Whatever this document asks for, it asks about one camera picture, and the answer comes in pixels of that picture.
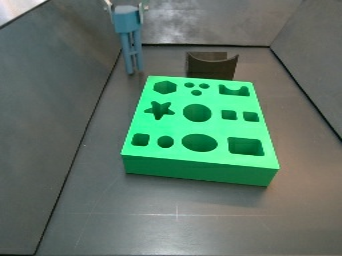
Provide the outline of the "metal black-padded gripper finger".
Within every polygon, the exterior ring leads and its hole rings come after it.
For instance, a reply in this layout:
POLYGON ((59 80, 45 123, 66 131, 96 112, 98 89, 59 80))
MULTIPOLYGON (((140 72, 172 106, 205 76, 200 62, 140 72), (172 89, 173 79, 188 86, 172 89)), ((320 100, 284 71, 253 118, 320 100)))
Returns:
POLYGON ((105 8, 106 8, 108 13, 110 13, 112 12, 112 2, 110 2, 110 0, 102 0, 102 1, 105 3, 105 8))
POLYGON ((138 9, 138 15, 142 17, 145 7, 144 7, 144 4, 141 2, 137 4, 137 9, 138 9))

